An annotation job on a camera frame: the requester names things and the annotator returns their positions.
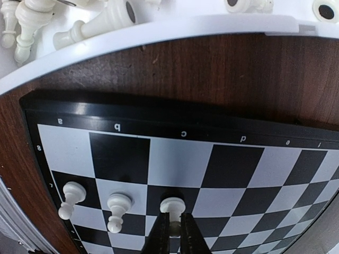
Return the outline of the black white chess board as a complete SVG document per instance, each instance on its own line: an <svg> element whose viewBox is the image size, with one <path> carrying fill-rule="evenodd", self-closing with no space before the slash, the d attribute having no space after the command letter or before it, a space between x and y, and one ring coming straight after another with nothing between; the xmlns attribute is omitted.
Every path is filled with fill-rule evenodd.
<svg viewBox="0 0 339 254"><path fill-rule="evenodd" d="M47 190L86 190L64 220L78 253L140 253L178 197L212 253L283 253L338 193L338 129L233 117L149 96L35 90L20 98ZM132 199L119 233L110 195Z"/></svg>

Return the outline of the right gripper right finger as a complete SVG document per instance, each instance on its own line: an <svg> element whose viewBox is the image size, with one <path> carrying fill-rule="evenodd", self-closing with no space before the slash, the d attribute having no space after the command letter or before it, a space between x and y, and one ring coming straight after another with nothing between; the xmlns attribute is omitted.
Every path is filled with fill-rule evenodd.
<svg viewBox="0 0 339 254"><path fill-rule="evenodd" d="M209 253L211 251L203 238L200 229L192 216L189 213L181 215L181 253Z"/></svg>

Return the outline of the white pawn placed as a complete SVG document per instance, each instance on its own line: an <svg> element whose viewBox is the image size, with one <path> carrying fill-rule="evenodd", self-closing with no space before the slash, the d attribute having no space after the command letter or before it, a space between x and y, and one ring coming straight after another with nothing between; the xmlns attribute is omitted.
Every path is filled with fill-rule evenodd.
<svg viewBox="0 0 339 254"><path fill-rule="evenodd" d="M58 209L58 215L63 220L69 220L74 211L74 205L83 202L86 198L85 188L77 182L67 182L63 186L65 201Z"/></svg>
<svg viewBox="0 0 339 254"><path fill-rule="evenodd" d="M184 200L178 197L169 197L160 204L160 211L169 214L169 234L171 237L181 235L181 215L185 211Z"/></svg>
<svg viewBox="0 0 339 254"><path fill-rule="evenodd" d="M107 229L111 233L119 233L123 225L122 217L131 209L132 199L125 194L114 193L108 198L107 205L111 212Z"/></svg>

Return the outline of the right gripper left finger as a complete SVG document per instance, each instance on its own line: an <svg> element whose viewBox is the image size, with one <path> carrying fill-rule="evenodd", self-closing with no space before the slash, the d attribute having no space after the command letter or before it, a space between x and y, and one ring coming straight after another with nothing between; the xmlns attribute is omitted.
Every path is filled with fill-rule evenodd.
<svg viewBox="0 0 339 254"><path fill-rule="evenodd" d="M170 214L160 213L149 233L141 253L168 254L170 251Z"/></svg>

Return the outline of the white plastic compartment tray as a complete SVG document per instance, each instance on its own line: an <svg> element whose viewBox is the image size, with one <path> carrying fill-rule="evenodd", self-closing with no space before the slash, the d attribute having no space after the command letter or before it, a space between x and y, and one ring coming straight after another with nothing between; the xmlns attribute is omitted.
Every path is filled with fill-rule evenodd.
<svg viewBox="0 0 339 254"><path fill-rule="evenodd" d="M34 33L28 60L14 60L15 42L1 44L1 94L49 72L109 52L155 42L214 34L264 33L267 35L338 38L338 23L321 22L313 13L313 1L274 1L269 13L230 13L225 1L130 1L136 24L100 34L56 50L53 36L81 20L98 16L108 1L56 1L50 22ZM5 22L1 14L1 40Z"/></svg>

